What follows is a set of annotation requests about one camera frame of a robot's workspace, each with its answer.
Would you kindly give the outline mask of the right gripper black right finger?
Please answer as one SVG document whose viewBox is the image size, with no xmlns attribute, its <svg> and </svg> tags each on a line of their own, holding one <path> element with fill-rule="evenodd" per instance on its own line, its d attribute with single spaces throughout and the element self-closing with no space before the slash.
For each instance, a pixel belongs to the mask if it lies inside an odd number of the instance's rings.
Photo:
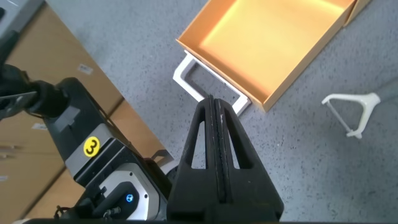
<svg viewBox="0 0 398 224">
<path fill-rule="evenodd" d="M 277 222 L 284 204 L 231 105 L 214 100 L 219 202 L 229 220 Z"/>
</svg>

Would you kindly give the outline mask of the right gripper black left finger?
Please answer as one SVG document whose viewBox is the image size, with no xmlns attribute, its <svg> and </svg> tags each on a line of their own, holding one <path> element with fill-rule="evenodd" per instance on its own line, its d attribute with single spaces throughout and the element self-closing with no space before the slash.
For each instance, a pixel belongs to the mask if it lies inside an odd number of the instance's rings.
<svg viewBox="0 0 398 224">
<path fill-rule="evenodd" d="M 180 158 L 167 203 L 167 219 L 173 222 L 204 222 L 208 209 L 218 202 L 215 140 L 215 99 L 198 103 Z M 205 125 L 205 169 L 192 168 L 200 123 Z"/>
</svg>

